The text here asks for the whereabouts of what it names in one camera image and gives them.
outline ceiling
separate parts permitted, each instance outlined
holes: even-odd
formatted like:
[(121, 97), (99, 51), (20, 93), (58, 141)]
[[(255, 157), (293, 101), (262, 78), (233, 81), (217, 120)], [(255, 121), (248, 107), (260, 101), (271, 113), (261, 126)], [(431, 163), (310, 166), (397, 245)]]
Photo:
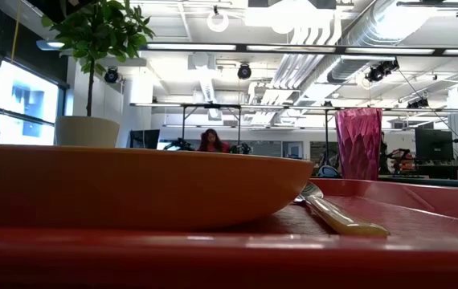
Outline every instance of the ceiling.
[[(195, 42), (195, 43), (290, 43), (293, 32), (288, 34), (276, 33), (271, 27), (246, 26), (245, 13), (248, 10), (247, 0), (231, 0), (231, 5), (219, 5), (219, 10), (228, 14), (229, 24), (225, 31), (215, 32), (207, 25), (208, 14), (213, 10), (212, 5), (191, 5), (191, 2), (171, 2), (166, 4), (159, 1), (132, 0), (133, 4), (142, 6), (145, 16), (152, 16), (150, 28), (157, 37), (155, 42)], [(341, 28), (346, 32), (346, 27), (365, 10), (371, 0), (353, 0), (354, 8), (341, 12)], [(12, 17), (15, 16), (16, 1), (0, 0), (0, 9)], [(21, 23), (28, 26), (37, 34), (46, 39), (54, 35), (39, 25), (39, 16), (29, 7), (22, 8)], [(409, 21), (410, 15), (404, 15), (404, 20)], [(215, 16), (214, 23), (220, 22)], [(409, 47), (458, 47), (458, 18), (455, 12), (442, 11), (430, 17), (418, 30), (407, 36), (399, 45)], [(192, 96), (195, 91), (200, 91), (200, 83), (196, 74), (188, 71), (188, 52), (156, 52), (142, 51), (141, 57), (148, 60), (154, 73), (159, 78), (159, 83), (154, 86), (154, 96), (157, 100), (182, 102), (184, 96)], [(238, 54), (214, 53), (217, 59), (217, 74), (212, 83), (217, 91), (237, 91), (247, 93), (251, 82), (270, 81), (276, 74), (281, 64), (283, 55), (279, 54)], [(327, 95), (327, 99), (334, 106), (374, 106), (393, 107), (399, 105), (399, 99), (414, 94), (431, 85), (450, 82), (458, 76), (458, 58), (434, 57), (399, 57), (400, 71), (406, 78), (395, 72), (386, 77), (382, 82), (366, 89), (362, 86), (362, 73), (354, 75), (347, 84)], [(240, 63), (250, 63), (252, 77), (240, 80), (236, 76)], [(136, 75), (138, 67), (125, 64), (121, 69), (127, 78)], [(443, 107), (447, 98), (449, 86), (434, 90), (430, 93), (430, 101), (434, 107)]]

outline window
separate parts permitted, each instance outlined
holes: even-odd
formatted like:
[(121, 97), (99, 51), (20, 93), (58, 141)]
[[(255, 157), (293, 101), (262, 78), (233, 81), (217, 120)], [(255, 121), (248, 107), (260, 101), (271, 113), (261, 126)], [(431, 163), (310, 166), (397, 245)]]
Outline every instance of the window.
[(53, 145), (58, 86), (13, 64), (0, 67), (0, 144)]
[(0, 144), (53, 145), (54, 127), (0, 114)]

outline bowl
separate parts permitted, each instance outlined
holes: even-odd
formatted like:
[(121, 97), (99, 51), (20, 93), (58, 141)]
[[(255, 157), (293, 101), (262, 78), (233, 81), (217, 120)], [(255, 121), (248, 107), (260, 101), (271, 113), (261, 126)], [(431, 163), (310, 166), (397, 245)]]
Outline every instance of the bowl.
[(285, 207), (312, 169), (276, 157), (0, 145), (0, 226), (213, 229)]

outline potted plant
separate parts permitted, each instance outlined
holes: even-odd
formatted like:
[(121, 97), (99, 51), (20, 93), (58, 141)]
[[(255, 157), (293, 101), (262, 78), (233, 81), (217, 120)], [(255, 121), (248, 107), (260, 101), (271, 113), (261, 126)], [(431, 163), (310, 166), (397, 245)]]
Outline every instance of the potted plant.
[(92, 117), (92, 94), (95, 73), (106, 70), (99, 63), (108, 55), (124, 62), (138, 57), (138, 49), (155, 34), (147, 25), (150, 18), (141, 16), (139, 6), (131, 7), (116, 0), (99, 0), (67, 15), (61, 23), (43, 17), (42, 24), (58, 31), (56, 41), (63, 43), (61, 51), (72, 50), (81, 71), (89, 73), (87, 116), (58, 116), (55, 122), (57, 145), (114, 147), (120, 125), (114, 121)]

